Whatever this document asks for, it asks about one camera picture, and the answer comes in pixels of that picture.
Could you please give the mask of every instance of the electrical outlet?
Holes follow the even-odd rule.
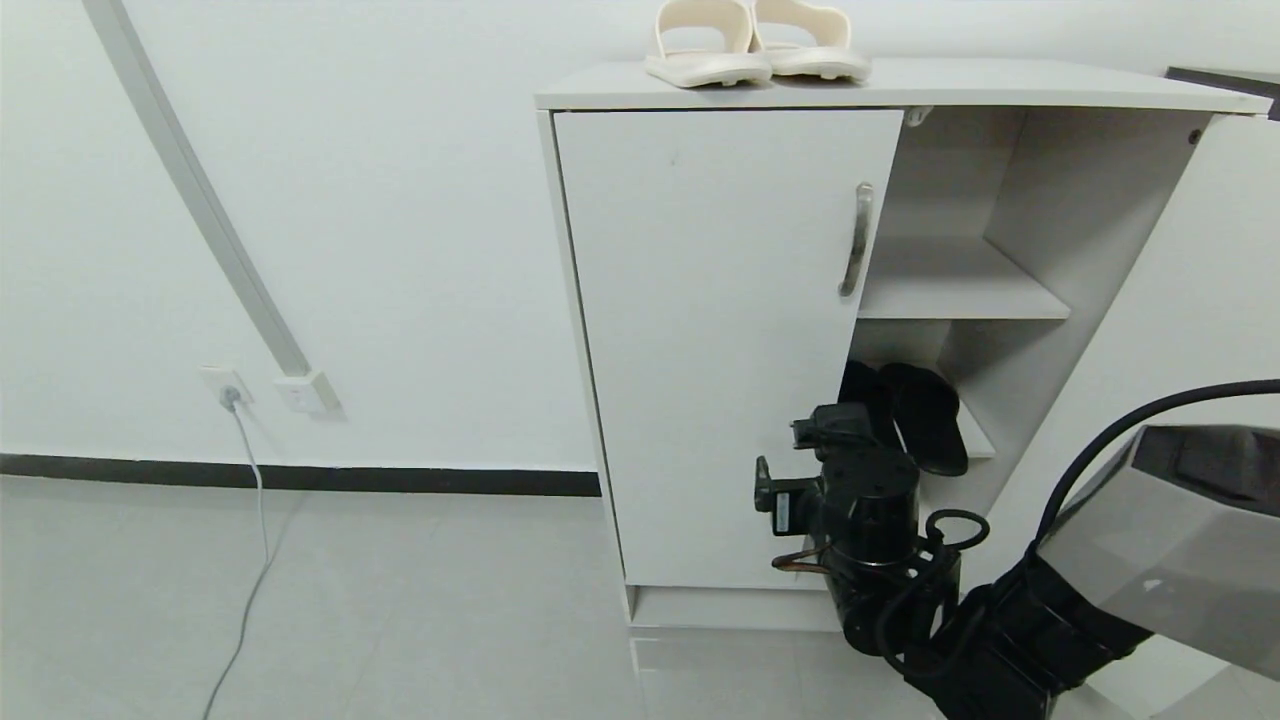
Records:
[[[212,391],[214,397],[218,400],[223,398],[223,388],[230,386],[239,391],[241,402],[250,404],[253,402],[253,397],[248,393],[248,388],[241,382],[239,375],[232,368],[225,368],[221,365],[201,365],[200,377],[205,380],[205,387]]]
[[[275,389],[294,413],[319,414],[338,409],[338,396],[320,370],[311,370],[301,378],[280,378],[275,380]]]

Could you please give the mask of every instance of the cabinet door handle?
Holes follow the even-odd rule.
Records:
[[[872,201],[876,190],[872,183],[864,182],[858,186],[858,219],[854,223],[854,246],[849,250],[849,266],[845,268],[845,279],[840,283],[840,296],[849,297],[858,287],[858,270],[863,266],[863,254],[867,252],[867,234],[872,225]]]

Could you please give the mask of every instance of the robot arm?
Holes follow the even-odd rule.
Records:
[[[1153,633],[1280,679],[1280,433],[1142,427],[1064,509],[1101,450],[1151,415],[1262,392],[1280,380],[1179,393],[1107,428],[1055,488],[1023,560],[963,602],[960,552],[986,521],[943,510],[916,537],[918,471],[872,439],[856,404],[794,424],[818,478],[774,480],[758,460],[756,510],[774,534],[812,539],[774,566],[827,575],[849,643],[884,657],[948,720],[1048,717],[1059,694]],[[945,516],[979,532],[948,544]]]

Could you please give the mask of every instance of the cabinet door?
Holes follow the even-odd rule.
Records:
[[[966,553],[970,580],[988,582],[1018,560],[1062,470],[1115,419],[1172,392],[1280,377],[1277,190],[1280,123],[1215,118],[1115,302],[992,507],[991,538]],[[1204,402],[1152,423],[1280,427],[1280,397]],[[1089,684],[1130,714],[1149,717],[1224,665],[1153,638]]]
[[[627,583],[815,587],[751,505],[753,466],[813,475],[791,420],[833,402],[899,110],[556,115]],[[873,201],[842,295],[858,187]]]

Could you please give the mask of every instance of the floor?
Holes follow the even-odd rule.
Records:
[[[255,495],[0,492],[5,720],[200,717],[259,570]],[[632,637],[599,500],[269,492],[266,509],[279,550],[214,719],[937,719],[835,635]],[[1055,720],[1126,719],[1089,692]],[[1276,685],[1228,673],[1162,719],[1277,712]]]

